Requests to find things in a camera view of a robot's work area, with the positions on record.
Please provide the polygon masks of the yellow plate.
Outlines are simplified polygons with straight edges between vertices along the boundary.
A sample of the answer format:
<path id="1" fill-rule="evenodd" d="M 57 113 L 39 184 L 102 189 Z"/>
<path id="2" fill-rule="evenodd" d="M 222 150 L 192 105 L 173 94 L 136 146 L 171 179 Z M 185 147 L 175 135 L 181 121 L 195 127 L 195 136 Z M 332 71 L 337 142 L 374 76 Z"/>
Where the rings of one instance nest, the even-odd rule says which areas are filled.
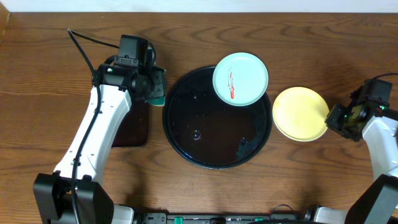
<path id="1" fill-rule="evenodd" d="M 325 119 L 328 113 L 326 101 L 317 92 L 299 86 L 281 92 L 272 107 L 277 129 L 299 142 L 322 137 L 327 131 Z"/>

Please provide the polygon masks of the green yellow sponge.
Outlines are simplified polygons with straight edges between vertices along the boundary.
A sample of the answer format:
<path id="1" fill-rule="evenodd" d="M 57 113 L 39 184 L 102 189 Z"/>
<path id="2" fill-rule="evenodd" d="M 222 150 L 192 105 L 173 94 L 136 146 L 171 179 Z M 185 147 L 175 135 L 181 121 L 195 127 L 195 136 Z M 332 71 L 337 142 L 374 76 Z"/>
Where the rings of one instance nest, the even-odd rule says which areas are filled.
<path id="1" fill-rule="evenodd" d="M 145 100 L 153 106 L 165 105 L 166 81 L 165 69 L 154 66 L 149 74 L 150 87 Z"/>

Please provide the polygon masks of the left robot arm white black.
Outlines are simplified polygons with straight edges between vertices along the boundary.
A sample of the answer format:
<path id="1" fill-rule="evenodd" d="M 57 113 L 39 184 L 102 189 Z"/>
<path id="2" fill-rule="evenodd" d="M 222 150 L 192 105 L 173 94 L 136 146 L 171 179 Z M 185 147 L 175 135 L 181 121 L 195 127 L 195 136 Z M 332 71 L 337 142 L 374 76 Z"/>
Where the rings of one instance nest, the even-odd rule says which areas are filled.
<path id="1" fill-rule="evenodd" d="M 118 129 L 137 100 L 164 105 L 164 68 L 104 63 L 93 72 L 90 103 L 71 146 L 52 174 L 35 179 L 42 223 L 134 222 L 134 209 L 115 204 L 102 184 Z"/>

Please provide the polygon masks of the pale green plate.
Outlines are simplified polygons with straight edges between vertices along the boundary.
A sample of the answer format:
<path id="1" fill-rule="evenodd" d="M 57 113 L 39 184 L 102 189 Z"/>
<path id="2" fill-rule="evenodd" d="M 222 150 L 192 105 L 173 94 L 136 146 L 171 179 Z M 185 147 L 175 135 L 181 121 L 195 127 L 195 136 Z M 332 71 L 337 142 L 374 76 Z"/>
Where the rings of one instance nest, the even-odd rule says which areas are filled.
<path id="1" fill-rule="evenodd" d="M 255 55 L 238 52 L 226 56 L 216 65 L 212 82 L 222 101 L 232 106 L 248 106 L 265 94 L 269 72 Z"/>

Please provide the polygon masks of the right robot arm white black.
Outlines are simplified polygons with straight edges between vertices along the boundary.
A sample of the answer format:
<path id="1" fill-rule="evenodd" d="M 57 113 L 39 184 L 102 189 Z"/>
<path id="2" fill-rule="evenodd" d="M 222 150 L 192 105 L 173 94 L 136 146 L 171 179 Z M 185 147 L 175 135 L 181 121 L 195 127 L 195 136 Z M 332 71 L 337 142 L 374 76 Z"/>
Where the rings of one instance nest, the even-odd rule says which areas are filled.
<path id="1" fill-rule="evenodd" d="M 345 223 L 389 223 L 397 209 L 397 111 L 380 101 L 354 100 L 337 104 L 326 126 L 354 141 L 364 140 L 371 158 L 374 182 L 345 216 Z"/>

